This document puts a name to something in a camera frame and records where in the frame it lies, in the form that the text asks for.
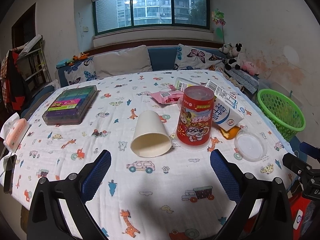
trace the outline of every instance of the pink snack bag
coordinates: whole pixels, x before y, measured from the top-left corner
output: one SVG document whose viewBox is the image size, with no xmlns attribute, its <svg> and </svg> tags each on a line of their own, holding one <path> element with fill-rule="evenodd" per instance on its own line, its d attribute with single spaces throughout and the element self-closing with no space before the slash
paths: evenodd
<svg viewBox="0 0 320 240">
<path fill-rule="evenodd" d="M 172 105 L 176 104 L 183 96 L 183 92 L 180 90 L 175 90 L 175 87 L 170 87 L 172 91 L 160 91 L 150 94 L 158 103 L 162 105 Z"/>
</svg>

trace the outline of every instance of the cloud print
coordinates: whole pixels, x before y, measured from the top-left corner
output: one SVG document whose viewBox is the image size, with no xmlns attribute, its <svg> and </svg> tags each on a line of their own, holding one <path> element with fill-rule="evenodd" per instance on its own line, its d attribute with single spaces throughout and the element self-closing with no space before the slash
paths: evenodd
<svg viewBox="0 0 320 240">
<path fill-rule="evenodd" d="M 139 191 L 139 194 L 149 196 L 149 195 L 152 195 L 153 193 L 151 191 Z"/>
<path fill-rule="evenodd" d="M 189 159 L 189 161 L 190 161 L 190 162 L 194 162 L 194 163 L 196 163 L 196 162 L 199 162 L 199 161 L 200 161 L 200 159 Z"/>
</svg>

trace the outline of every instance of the white circle on wall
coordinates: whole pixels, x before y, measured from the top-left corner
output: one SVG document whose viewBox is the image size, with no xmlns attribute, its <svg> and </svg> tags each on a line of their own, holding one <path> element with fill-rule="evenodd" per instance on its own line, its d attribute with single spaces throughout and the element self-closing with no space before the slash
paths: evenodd
<svg viewBox="0 0 320 240">
<path fill-rule="evenodd" d="M 299 64 L 299 55 L 293 47 L 285 45 L 283 48 L 283 54 L 288 59 L 289 63 L 293 65 Z"/>
</svg>

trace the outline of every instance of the tissue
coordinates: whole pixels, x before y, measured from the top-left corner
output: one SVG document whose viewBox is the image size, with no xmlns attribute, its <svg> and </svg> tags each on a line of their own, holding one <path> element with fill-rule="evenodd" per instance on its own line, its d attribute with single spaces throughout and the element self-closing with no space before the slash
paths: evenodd
<svg viewBox="0 0 320 240">
<path fill-rule="evenodd" d="M 3 125 L 0 137 L 4 139 L 4 146 L 15 153 L 30 125 L 27 120 L 20 119 L 17 113 L 13 114 Z"/>
</svg>

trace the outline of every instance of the couch backrest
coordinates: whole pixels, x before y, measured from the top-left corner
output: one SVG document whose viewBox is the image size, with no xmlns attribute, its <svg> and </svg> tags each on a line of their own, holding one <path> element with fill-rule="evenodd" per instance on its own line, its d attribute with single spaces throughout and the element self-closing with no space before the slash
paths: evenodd
<svg viewBox="0 0 320 240">
<path fill-rule="evenodd" d="M 153 71 L 172 70 L 174 67 L 174 62 L 177 55 L 177 48 L 178 46 L 148 47 L 149 57 L 150 57 Z M 217 55 L 219 57 L 226 58 L 226 55 L 224 55 L 218 49 L 201 48 L 201 47 L 196 47 L 196 49 L 201 49 L 211 54 Z M 59 78 L 61 87 L 68 86 L 67 79 L 64 75 L 65 70 L 67 70 L 68 68 L 69 66 L 65 66 L 65 67 L 59 68 L 56 72 L 57 73 L 56 78 Z"/>
</svg>

